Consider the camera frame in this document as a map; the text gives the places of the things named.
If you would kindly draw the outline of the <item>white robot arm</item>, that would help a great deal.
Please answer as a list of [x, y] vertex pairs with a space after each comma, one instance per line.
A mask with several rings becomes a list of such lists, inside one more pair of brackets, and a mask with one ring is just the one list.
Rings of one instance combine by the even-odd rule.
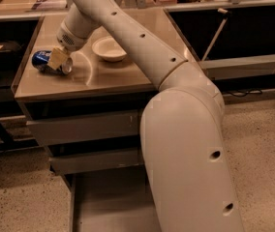
[[104, 27], [158, 91], [143, 110], [140, 140], [162, 232], [245, 232], [225, 156], [222, 94], [120, 1], [73, 0], [49, 65], [59, 68]]

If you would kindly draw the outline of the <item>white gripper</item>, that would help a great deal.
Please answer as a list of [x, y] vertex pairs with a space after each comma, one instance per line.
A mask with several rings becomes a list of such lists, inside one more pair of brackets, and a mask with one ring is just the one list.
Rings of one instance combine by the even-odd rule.
[[[83, 23], [69, 23], [63, 20], [56, 37], [57, 41], [68, 51], [78, 51], [87, 43], [88, 29]], [[55, 47], [51, 51], [47, 64], [52, 69], [59, 69], [70, 57], [65, 48]]]

